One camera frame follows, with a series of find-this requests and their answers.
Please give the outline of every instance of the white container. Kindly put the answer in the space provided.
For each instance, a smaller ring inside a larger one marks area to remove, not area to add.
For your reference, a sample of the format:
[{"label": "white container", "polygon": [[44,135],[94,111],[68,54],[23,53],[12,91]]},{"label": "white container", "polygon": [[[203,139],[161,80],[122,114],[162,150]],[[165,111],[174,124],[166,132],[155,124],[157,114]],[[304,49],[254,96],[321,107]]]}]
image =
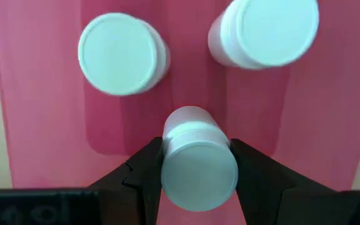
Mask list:
[{"label": "white container", "polygon": [[143,93],[170,65],[169,48],[147,22],[123,13],[93,19],[81,34],[77,55],[87,80],[104,93]]},{"label": "white container", "polygon": [[309,49],[318,26],[316,0],[234,0],[213,22],[208,46],[225,66],[283,66]]},{"label": "white container", "polygon": [[208,211],[225,203],[238,181],[229,140],[200,107],[175,110],[164,127],[162,187],[168,198],[189,211]]}]

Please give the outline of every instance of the pink cloth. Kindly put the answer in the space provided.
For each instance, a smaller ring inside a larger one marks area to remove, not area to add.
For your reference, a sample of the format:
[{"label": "pink cloth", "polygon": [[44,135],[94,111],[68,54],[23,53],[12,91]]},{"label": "pink cloth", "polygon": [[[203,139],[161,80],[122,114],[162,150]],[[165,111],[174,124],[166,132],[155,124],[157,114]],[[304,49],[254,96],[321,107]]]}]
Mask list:
[{"label": "pink cloth", "polygon": [[[314,46],[265,71],[224,68],[208,30],[229,0],[0,0],[0,90],[16,188],[86,186],[154,136],[176,108],[207,109],[229,137],[335,189],[360,158],[360,1],[319,1]],[[84,26],[108,12],[146,20],[171,48],[169,74],[142,95],[93,89],[77,61]],[[244,224],[234,197],[191,213],[163,196],[161,224]]]}]

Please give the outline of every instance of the cylindrical container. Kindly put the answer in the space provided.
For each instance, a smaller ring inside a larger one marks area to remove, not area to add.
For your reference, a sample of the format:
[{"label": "cylindrical container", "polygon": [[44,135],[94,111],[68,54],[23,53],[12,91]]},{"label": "cylindrical container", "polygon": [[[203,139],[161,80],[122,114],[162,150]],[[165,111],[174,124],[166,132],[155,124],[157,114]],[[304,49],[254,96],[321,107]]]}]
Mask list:
[{"label": "cylindrical container", "polygon": [[225,66],[283,66],[309,49],[318,26],[316,0],[234,0],[213,22],[208,46]]},{"label": "cylindrical container", "polygon": [[211,115],[196,106],[175,110],[164,126],[161,182],[180,208],[208,211],[225,203],[238,181],[229,140]]},{"label": "cylindrical container", "polygon": [[169,48],[158,32],[123,13],[93,19],[81,34],[77,55],[87,80],[116,96],[151,89],[170,65]]}]

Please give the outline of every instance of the pink backdrop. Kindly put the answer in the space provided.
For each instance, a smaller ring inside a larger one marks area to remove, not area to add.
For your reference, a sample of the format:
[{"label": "pink backdrop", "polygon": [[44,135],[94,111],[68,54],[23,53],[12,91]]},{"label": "pink backdrop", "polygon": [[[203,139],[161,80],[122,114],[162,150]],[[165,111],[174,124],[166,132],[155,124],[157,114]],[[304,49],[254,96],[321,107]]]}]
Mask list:
[{"label": "pink backdrop", "polygon": [[[0,0],[0,90],[15,188],[86,186],[154,136],[178,107],[207,109],[240,138],[334,189],[349,189],[360,158],[360,1],[319,1],[313,47],[265,71],[215,63],[208,30],[229,0]],[[151,23],[171,48],[152,90],[112,97],[77,61],[84,26],[120,11]],[[244,224],[234,196],[191,213],[162,197],[161,224]]]}]

